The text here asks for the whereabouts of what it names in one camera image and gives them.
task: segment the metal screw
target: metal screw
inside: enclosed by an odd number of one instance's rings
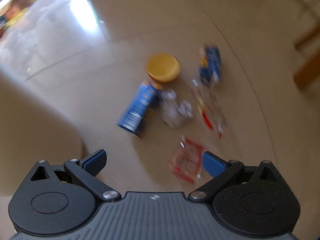
[[[203,191],[194,191],[190,194],[193,199],[203,199],[207,196],[207,194]]]
[[[102,196],[106,199],[113,199],[118,197],[119,193],[114,190],[108,190],[102,194]]]

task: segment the floor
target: floor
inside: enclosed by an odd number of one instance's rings
[[[82,47],[82,37],[77,37],[68,46],[61,43],[54,51],[60,58],[54,60],[52,52],[42,51],[45,59],[39,56],[37,60],[45,61],[46,67],[21,76],[76,124],[90,152],[107,151],[108,164],[99,178],[122,194],[190,192],[197,185],[178,181],[167,164],[183,134],[226,160],[238,159],[246,165],[271,160],[301,205],[294,234],[299,239],[316,239],[320,235],[320,82],[301,92],[292,73],[318,43],[302,51],[292,44],[319,19],[320,2],[91,1],[100,20],[97,42]],[[195,107],[191,80],[197,77],[199,48],[204,42],[217,44],[221,52],[222,83],[217,96],[228,122],[222,141],[204,130],[199,117],[171,130],[157,111],[148,117],[141,139],[116,126],[138,85],[148,79],[144,65],[156,52],[171,53],[180,61],[180,78],[165,87]],[[73,47],[79,52],[68,54]],[[208,179],[204,175],[202,182]]]

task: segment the wooden furniture leg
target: wooden furniture leg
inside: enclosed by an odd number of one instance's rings
[[[302,69],[293,75],[296,86],[300,89],[306,88],[320,75],[320,51],[317,52]]]
[[[301,47],[303,44],[305,44],[306,42],[314,39],[317,35],[320,34],[320,23],[317,24],[314,28],[312,28],[307,34],[305,34],[303,37],[301,37],[300,39],[298,39],[295,43],[294,43],[294,47],[296,49],[298,49],[299,47]]]

